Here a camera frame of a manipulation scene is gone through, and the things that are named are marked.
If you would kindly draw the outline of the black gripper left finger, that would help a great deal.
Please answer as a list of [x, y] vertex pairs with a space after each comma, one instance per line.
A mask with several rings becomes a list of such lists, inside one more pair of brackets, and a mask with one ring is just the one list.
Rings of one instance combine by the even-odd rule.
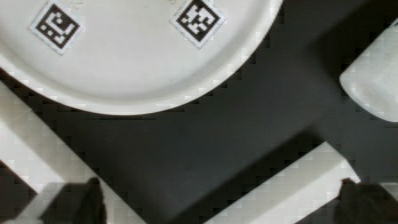
[[106, 206], [99, 179], [67, 183], [38, 216], [42, 224], [106, 224]]

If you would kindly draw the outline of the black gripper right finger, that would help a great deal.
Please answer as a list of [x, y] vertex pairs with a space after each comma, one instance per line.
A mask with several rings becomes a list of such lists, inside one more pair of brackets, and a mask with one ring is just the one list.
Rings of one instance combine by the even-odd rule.
[[398, 183], [342, 180], [333, 224], [398, 224]]

